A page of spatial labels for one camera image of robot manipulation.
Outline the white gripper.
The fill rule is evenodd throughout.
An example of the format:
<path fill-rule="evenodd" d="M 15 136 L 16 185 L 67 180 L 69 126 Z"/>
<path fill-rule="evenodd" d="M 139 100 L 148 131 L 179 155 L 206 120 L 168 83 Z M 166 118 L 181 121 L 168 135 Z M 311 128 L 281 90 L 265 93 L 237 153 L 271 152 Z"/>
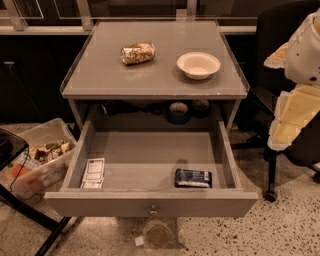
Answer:
<path fill-rule="evenodd" d="M 281 45 L 266 58 L 264 66 L 272 69 L 284 67 L 288 43 Z M 275 151 L 289 147 L 301 130 L 320 111 L 320 89 L 299 86 L 290 93 L 282 92 L 277 100 L 275 118 L 269 129 L 268 146 Z"/>

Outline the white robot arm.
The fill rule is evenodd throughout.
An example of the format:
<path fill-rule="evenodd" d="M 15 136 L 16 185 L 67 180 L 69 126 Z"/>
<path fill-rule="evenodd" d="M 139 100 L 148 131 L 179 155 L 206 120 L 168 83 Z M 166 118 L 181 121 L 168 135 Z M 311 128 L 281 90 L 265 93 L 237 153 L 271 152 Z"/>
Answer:
<path fill-rule="evenodd" d="M 269 128 L 268 146 L 275 151 L 289 147 L 320 111 L 320 13 L 308 15 L 290 39 L 264 61 L 283 68 L 296 86 L 282 91 Z"/>

